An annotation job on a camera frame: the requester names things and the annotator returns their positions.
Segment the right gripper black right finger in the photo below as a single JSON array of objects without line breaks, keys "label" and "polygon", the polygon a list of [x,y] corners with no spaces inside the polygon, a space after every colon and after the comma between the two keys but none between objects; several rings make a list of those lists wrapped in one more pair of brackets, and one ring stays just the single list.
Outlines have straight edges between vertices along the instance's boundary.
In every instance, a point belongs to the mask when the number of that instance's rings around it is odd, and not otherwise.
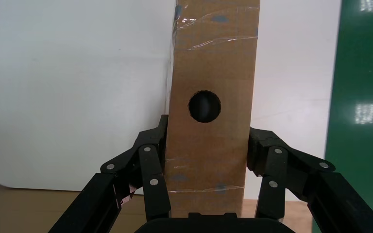
[{"label": "right gripper black right finger", "polygon": [[304,201],[323,233],[373,233],[373,210],[335,166],[296,150],[274,132],[250,129],[247,168],[262,178],[256,218],[280,221],[286,191]]}]

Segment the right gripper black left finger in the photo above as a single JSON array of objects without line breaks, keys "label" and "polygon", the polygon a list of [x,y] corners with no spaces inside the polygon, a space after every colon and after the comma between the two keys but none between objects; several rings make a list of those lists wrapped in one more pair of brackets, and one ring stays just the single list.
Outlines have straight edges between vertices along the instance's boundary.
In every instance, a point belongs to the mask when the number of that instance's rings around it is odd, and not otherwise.
[{"label": "right gripper black left finger", "polygon": [[104,163],[50,229],[51,233],[108,233],[123,204],[142,188],[147,221],[169,218],[163,175],[168,115],[158,126],[141,131],[133,146]]}]

